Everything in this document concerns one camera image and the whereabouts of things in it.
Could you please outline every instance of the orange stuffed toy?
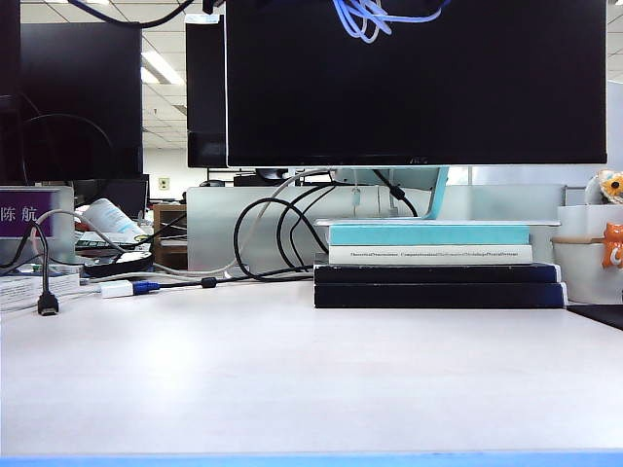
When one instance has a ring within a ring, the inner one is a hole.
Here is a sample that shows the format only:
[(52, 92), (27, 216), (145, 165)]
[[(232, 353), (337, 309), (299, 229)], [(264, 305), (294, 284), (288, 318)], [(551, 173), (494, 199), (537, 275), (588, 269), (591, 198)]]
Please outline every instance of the orange stuffed toy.
[(602, 266), (604, 268), (617, 266), (623, 269), (623, 226), (609, 222), (605, 224)]

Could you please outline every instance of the monitor screen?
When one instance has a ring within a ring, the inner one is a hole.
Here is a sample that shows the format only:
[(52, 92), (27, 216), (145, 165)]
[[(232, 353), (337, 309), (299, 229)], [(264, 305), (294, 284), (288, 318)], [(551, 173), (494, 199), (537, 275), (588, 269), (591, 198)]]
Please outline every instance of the monitor screen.
[(0, 2), (0, 113), (17, 106), (19, 79), (19, 0)]
[[(31, 181), (142, 173), (140, 31), (105, 23), (24, 24), (23, 126)], [(106, 133), (106, 138), (88, 119)]]
[(605, 162), (603, 0), (455, 0), (371, 45), (330, 1), (226, 20), (229, 165)]
[(188, 166), (227, 166), (223, 20), (186, 24)]

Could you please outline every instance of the ceiling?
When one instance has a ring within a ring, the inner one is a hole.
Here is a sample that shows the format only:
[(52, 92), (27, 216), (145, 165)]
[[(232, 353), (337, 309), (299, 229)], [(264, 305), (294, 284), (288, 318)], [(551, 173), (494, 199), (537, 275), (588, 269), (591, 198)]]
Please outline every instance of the ceiling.
[[(58, 0), (49, 1), (21, 0), (22, 22), (97, 21), (72, 5), (52, 3)], [(623, 6), (612, 3), (609, 1), (607, 5), (607, 77), (623, 83)], [(109, 5), (91, 6), (114, 18), (145, 21), (166, 15), (178, 4), (178, 0), (109, 0)], [(200, 13), (201, 4), (198, 0), (186, 10), (187, 13)], [(143, 52), (158, 51), (184, 79), (185, 49), (183, 15), (167, 24), (143, 31)], [(175, 107), (185, 105), (184, 85), (143, 85), (145, 148), (186, 148), (186, 116)]]

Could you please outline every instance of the stack of books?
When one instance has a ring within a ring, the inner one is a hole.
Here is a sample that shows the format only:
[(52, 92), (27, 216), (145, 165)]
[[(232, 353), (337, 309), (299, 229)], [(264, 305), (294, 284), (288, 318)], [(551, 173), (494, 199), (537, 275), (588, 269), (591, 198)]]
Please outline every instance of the stack of books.
[(316, 307), (560, 308), (556, 265), (534, 263), (530, 228), (505, 222), (333, 224), (314, 263)]

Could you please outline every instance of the blue connector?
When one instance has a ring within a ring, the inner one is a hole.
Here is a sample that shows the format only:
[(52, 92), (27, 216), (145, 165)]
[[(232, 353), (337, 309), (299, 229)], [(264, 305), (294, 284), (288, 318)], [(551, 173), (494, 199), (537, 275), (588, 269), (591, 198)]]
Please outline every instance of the blue connector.
[(158, 282), (151, 282), (149, 280), (132, 282), (132, 291), (134, 295), (145, 295), (154, 290), (160, 290), (160, 284)]

